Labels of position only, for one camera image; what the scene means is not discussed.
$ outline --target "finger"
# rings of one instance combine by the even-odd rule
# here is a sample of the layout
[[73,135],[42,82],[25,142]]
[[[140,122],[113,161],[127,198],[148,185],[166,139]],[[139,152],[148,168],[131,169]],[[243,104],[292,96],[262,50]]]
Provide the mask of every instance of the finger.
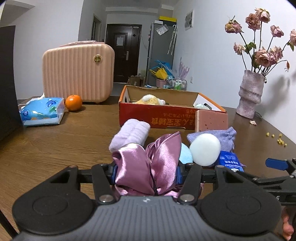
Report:
[[284,223],[287,223],[289,221],[289,214],[287,213],[287,208],[285,207],[281,213],[281,218]]
[[283,231],[286,234],[292,235],[294,233],[294,228],[289,223],[284,223],[283,224]]
[[285,240],[290,240],[292,238],[291,235],[287,235],[283,233],[283,237],[285,238]]

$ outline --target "pink satin scarf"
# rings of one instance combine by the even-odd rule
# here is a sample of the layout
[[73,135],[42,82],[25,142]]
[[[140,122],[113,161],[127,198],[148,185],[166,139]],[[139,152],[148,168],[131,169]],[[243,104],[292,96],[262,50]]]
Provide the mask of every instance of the pink satin scarf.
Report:
[[146,150],[130,143],[112,154],[118,166],[114,191],[117,196],[178,197],[176,170],[181,153],[179,132],[166,134],[150,143]]

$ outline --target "pink sponge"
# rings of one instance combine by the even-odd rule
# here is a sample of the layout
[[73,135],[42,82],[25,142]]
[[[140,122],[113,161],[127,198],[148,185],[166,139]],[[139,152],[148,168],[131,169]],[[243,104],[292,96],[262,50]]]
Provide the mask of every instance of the pink sponge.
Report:
[[198,110],[195,113],[195,132],[209,130],[227,130],[228,115],[227,113]]

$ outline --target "paper notice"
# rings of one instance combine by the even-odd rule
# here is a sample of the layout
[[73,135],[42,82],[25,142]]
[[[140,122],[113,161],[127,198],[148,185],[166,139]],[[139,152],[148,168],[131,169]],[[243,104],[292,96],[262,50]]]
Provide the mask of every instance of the paper notice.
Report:
[[122,37],[118,37],[117,38],[117,43],[116,43],[117,46],[123,46],[123,38]]

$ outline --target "pink suitcase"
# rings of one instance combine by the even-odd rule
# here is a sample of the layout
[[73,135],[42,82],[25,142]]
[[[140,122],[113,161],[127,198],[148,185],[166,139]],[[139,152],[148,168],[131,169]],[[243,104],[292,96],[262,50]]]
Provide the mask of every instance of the pink suitcase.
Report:
[[80,95],[84,102],[105,101],[113,89],[114,50],[96,41],[81,41],[43,55],[45,97]]

